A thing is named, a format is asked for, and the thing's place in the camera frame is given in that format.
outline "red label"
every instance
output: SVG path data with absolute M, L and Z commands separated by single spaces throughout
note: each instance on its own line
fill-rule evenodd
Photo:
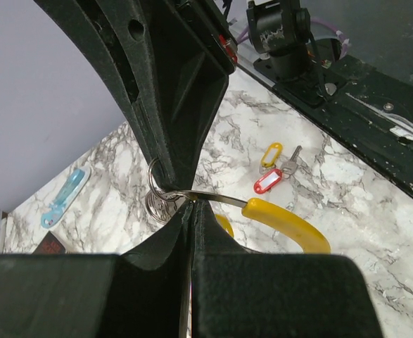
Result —
M 272 169 L 267 174 L 262 176 L 258 181 L 256 181 L 253 189 L 256 194 L 264 194 L 273 188 L 276 184 L 281 181 L 283 173 L 280 169 Z

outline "screw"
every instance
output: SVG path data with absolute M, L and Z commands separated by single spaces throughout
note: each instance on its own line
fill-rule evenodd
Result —
M 393 105 L 393 104 L 390 104 L 390 103 L 388 102 L 387 104 L 384 105 L 383 108 L 384 108 L 385 111 L 391 111 L 391 110 L 394 109 L 394 105 Z

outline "keys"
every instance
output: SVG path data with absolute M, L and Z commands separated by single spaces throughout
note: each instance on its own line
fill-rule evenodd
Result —
M 303 149 L 302 146 L 298 146 L 296 150 L 293 152 L 292 157 L 288 161 L 283 162 L 283 164 L 281 164 L 280 170 L 284 174 L 293 175 L 297 171 L 297 168 L 298 168 L 297 157 L 300 154 L 302 149 Z

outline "white marble surface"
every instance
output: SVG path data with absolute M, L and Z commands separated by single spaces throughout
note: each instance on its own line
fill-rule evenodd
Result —
M 258 163 L 272 142 L 284 145 L 283 159 L 302 145 L 300 168 L 262 197 L 308 220 L 335 254 L 356 262 L 387 338 L 413 337 L 413 200 L 239 70 L 203 147 L 194 187 L 256 196 Z M 70 249 L 124 252 L 160 227 L 144 210 L 147 166 L 123 125 L 10 214 L 5 252 L 36 247 L 46 233 L 40 215 L 84 163 L 92 176 L 53 229 Z M 228 216 L 238 242 L 259 251 L 300 251 L 238 209 L 213 207 Z

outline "bolt hole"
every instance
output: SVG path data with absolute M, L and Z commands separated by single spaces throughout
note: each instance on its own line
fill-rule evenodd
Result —
M 131 20 L 129 22 L 128 30 L 131 37 L 136 41 L 140 41 L 144 36 L 144 26 L 137 20 Z
M 407 139 L 406 137 L 399 137 L 398 138 L 398 143 L 400 143 L 403 146 L 407 146 L 408 144 L 411 144 L 413 141 L 411 139 Z

